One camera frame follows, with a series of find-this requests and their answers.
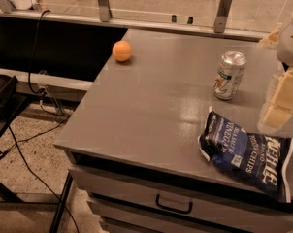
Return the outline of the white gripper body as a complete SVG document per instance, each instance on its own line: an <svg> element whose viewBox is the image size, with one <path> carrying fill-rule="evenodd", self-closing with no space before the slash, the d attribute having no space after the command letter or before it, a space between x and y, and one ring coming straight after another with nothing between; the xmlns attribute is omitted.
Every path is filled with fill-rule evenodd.
<svg viewBox="0 0 293 233"><path fill-rule="evenodd" d="M293 11L280 27L277 37L277 59L293 66Z"/></svg>

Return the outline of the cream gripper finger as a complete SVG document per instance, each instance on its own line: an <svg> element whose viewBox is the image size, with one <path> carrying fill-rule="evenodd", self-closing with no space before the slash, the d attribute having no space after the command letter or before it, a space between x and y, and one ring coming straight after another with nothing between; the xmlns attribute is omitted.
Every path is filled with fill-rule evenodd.
<svg viewBox="0 0 293 233"><path fill-rule="evenodd" d="M279 25L267 36L263 37L257 44L259 48L274 50L277 47L277 39L281 26Z"/></svg>
<svg viewBox="0 0 293 233"><path fill-rule="evenodd" d="M264 134L275 134L293 116L293 67L273 74L266 90L257 128Z"/></svg>

